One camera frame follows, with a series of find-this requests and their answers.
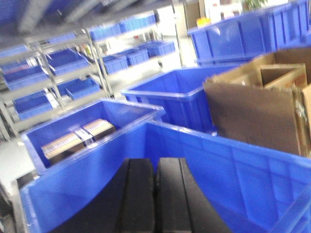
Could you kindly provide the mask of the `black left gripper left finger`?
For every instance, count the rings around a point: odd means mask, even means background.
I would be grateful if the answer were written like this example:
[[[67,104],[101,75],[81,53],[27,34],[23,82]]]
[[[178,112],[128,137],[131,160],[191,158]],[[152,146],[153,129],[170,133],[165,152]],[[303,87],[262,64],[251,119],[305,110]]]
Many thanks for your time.
[[[154,170],[151,161],[125,159],[99,194],[52,232],[155,232]]]

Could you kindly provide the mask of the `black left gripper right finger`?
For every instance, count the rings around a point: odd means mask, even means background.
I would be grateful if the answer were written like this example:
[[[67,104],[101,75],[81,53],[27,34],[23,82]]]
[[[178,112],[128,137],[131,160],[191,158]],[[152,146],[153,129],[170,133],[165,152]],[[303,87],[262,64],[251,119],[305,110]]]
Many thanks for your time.
[[[195,181],[185,158],[160,158],[156,179],[158,233],[229,233]]]

